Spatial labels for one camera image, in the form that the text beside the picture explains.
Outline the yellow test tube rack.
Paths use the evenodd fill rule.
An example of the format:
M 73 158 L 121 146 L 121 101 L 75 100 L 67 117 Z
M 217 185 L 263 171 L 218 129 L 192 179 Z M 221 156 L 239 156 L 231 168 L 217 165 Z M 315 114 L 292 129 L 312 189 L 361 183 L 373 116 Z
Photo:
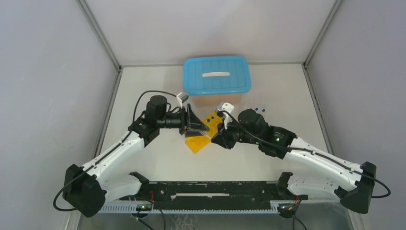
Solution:
M 217 126 L 220 123 L 222 123 L 222 118 L 220 118 L 216 114 L 216 112 L 213 111 L 206 118 L 203 119 L 203 122 L 210 128 L 210 131 L 208 131 L 208 132 L 214 137 L 218 132 Z M 208 139 L 207 137 L 205 137 L 203 135 L 203 136 L 186 138 L 185 144 L 189 147 L 189 149 L 192 151 L 192 153 L 196 154 L 210 142 L 211 142 L 211 139 Z

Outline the blue plastic box lid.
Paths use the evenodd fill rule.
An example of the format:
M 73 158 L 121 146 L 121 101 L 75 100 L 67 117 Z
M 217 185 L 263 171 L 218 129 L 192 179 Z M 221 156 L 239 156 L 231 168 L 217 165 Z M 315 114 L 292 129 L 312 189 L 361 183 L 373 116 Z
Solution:
M 195 57 L 183 64 L 182 86 L 191 96 L 242 94 L 251 89 L 243 56 Z

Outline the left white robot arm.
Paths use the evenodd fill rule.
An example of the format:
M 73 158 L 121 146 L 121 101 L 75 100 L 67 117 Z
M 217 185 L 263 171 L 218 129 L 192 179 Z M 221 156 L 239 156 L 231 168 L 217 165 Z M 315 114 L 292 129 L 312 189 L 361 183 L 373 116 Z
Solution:
M 125 134 L 105 152 L 91 161 L 77 166 L 72 164 L 65 172 L 63 188 L 56 197 L 62 196 L 86 217 L 97 214 L 105 203 L 135 196 L 139 200 L 148 197 L 150 188 L 136 177 L 135 172 L 111 180 L 111 174 L 131 156 L 150 144 L 161 129 L 178 129 L 185 137 L 200 136 L 210 128 L 192 111 L 191 105 L 181 106 L 176 112 L 168 109 L 167 98 L 154 95 L 145 110 L 128 127 Z

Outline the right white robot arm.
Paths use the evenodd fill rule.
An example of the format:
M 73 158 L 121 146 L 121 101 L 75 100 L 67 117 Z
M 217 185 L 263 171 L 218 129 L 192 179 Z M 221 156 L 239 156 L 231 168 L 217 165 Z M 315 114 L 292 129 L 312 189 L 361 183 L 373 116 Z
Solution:
M 367 214 L 376 181 L 377 167 L 371 162 L 362 164 L 343 160 L 324 152 L 294 132 L 269 125 L 253 109 L 242 111 L 237 118 L 225 109 L 217 115 L 222 123 L 211 142 L 225 149 L 236 143 L 257 145 L 267 156 L 294 161 L 323 175 L 323 178 L 305 179 L 293 174 L 277 185 L 277 195 L 282 199 L 296 196 L 315 196 L 337 199 L 347 209 Z

